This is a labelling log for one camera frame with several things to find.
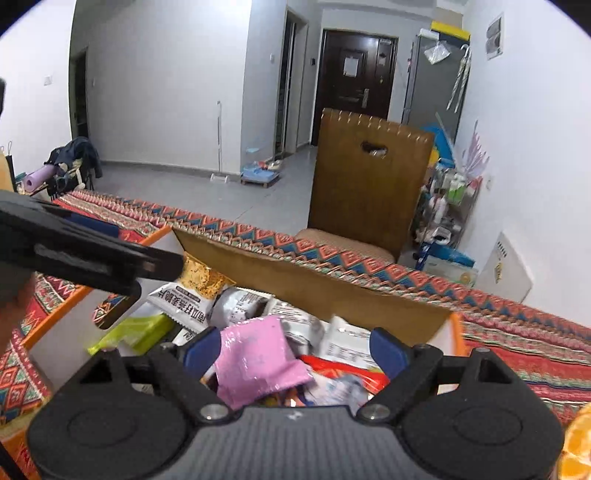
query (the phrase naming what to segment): purple yoga mat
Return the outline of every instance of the purple yoga mat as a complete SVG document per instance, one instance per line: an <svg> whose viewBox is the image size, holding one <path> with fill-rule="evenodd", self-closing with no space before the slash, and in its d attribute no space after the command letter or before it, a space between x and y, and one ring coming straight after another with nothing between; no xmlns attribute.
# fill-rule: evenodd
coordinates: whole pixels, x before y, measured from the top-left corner
<svg viewBox="0 0 591 480"><path fill-rule="evenodd" d="M33 173L27 175L22 180L22 186L25 192L31 193L39 188L44 181L53 177L56 173L55 165L43 165L39 170L35 170Z"/></svg>

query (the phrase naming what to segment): food package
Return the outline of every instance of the food package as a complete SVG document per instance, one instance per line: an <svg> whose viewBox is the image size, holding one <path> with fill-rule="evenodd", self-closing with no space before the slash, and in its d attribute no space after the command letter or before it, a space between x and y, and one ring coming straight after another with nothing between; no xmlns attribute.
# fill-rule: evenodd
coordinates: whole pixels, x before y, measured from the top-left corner
<svg viewBox="0 0 591 480"><path fill-rule="evenodd" d="M173 320L192 332L207 328L207 319L217 296L234 282L185 253L183 273L148 296Z"/></svg>
<svg viewBox="0 0 591 480"><path fill-rule="evenodd" d="M278 299L271 299L265 315L277 315L281 319L283 333L296 356L307 355L309 345L318 348L324 336L322 323L310 313Z"/></svg>
<svg viewBox="0 0 591 480"><path fill-rule="evenodd" d="M143 355L174 327L174 322L158 307L144 303L136 311L122 320L97 344L88 349L94 355L103 348L117 348L121 344L122 353Z"/></svg>
<svg viewBox="0 0 591 480"><path fill-rule="evenodd" d="M223 330L227 326L258 317L272 297L262 292L229 287L213 305L209 325Z"/></svg>
<svg viewBox="0 0 591 480"><path fill-rule="evenodd" d="M222 351L215 362L217 396L232 409L311 380L287 345L278 316L247 320L221 335Z"/></svg>
<svg viewBox="0 0 591 480"><path fill-rule="evenodd" d="M341 362L363 370L381 372L369 353L370 331L333 316L314 354L324 360Z"/></svg>
<svg viewBox="0 0 591 480"><path fill-rule="evenodd" d="M351 365L331 362L330 360L324 360L310 355L302 355L300 360L308 365L315 373L324 377L340 378L344 375L355 375L363 382L364 389L373 395L376 395L390 383L388 377L381 372L370 372Z"/></svg>
<svg viewBox="0 0 591 480"><path fill-rule="evenodd" d="M327 378L315 372L311 375L312 382L290 390L284 403L286 407L346 405L355 415L373 397L356 375L337 378Z"/></svg>

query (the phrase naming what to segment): green package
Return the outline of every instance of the green package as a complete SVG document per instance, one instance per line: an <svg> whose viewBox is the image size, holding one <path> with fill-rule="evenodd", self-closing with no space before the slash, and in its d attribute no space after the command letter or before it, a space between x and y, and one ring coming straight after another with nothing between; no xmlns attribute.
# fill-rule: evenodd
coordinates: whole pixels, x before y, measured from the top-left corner
<svg viewBox="0 0 591 480"><path fill-rule="evenodd" d="M174 321L162 310L144 303L97 344L91 346L88 353L94 355L103 348L117 348L121 342L125 342L135 353L143 355L172 330L174 325Z"/></svg>

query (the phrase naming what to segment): pink packet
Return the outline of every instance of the pink packet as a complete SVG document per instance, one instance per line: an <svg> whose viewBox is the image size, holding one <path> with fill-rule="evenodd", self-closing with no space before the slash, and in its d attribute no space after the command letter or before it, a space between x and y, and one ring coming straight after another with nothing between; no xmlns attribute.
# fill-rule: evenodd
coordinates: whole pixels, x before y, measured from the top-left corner
<svg viewBox="0 0 591 480"><path fill-rule="evenodd" d="M217 396L230 408L312 380L304 362L294 357L277 315L229 326L221 334Z"/></svg>

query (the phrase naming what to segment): refrigerator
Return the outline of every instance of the refrigerator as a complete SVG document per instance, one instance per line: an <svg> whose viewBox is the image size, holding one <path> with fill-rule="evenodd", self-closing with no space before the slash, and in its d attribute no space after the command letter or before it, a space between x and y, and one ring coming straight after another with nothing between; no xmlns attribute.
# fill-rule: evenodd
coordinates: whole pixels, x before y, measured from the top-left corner
<svg viewBox="0 0 591 480"><path fill-rule="evenodd" d="M447 42L446 47L451 55L432 65L424 52L434 47L437 40L417 36L413 44L408 74L407 94L402 113L403 125L417 128L431 124L438 125L436 117L438 113L445 131L452 141L455 141L463 106L462 98L459 109L457 113L455 112L461 82L449 110L447 110L447 104L452 97L460 62L465 53L461 48L463 43L469 44L462 41Z"/></svg>

